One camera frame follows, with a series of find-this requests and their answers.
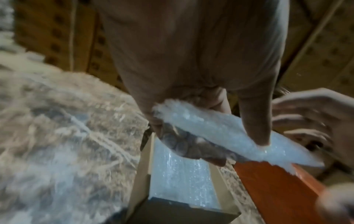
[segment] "white cord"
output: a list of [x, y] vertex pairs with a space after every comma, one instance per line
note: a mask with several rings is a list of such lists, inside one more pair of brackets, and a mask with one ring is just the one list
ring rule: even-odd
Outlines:
[[75, 38], [75, 25], [76, 25], [76, 11], [77, 11], [77, 0], [72, 0], [71, 17], [70, 17], [70, 36], [69, 36], [69, 63], [70, 71], [74, 71], [74, 38]]

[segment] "red surface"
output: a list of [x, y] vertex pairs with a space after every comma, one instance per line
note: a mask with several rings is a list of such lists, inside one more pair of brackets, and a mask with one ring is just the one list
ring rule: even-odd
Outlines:
[[324, 186], [295, 166], [297, 176], [262, 162], [234, 166], [266, 224], [325, 224], [315, 211]]

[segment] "plastic wrapped item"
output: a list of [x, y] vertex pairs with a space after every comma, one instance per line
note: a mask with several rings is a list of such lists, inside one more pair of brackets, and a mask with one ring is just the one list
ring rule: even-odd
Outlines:
[[292, 163], [306, 166], [322, 167], [323, 162], [313, 156], [303, 146], [291, 141], [274, 131], [271, 133], [271, 145], [257, 146], [246, 134], [241, 118], [231, 114], [223, 114], [213, 110], [196, 108], [193, 105], [178, 101], [166, 100], [154, 108], [156, 117], [165, 123], [176, 126], [190, 135], [201, 137], [214, 146], [206, 153], [235, 159], [251, 161], [267, 161], [278, 165], [291, 174], [295, 173]]
[[155, 140], [149, 199], [152, 197], [220, 209], [209, 165], [180, 157]]

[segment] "small cardboard box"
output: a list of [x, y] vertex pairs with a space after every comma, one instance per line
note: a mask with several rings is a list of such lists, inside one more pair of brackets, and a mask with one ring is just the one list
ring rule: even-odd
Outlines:
[[211, 181], [221, 209], [149, 197], [155, 135], [146, 143], [138, 165], [128, 206], [127, 224], [229, 224], [240, 215], [217, 167], [209, 164]]

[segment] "stone countertop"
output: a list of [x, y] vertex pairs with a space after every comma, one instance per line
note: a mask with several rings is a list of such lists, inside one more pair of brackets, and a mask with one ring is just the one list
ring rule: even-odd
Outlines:
[[[0, 223], [98, 224], [127, 206], [148, 126], [132, 97], [10, 57], [0, 52]], [[233, 223], [264, 223], [230, 163], [221, 171], [243, 213]]]

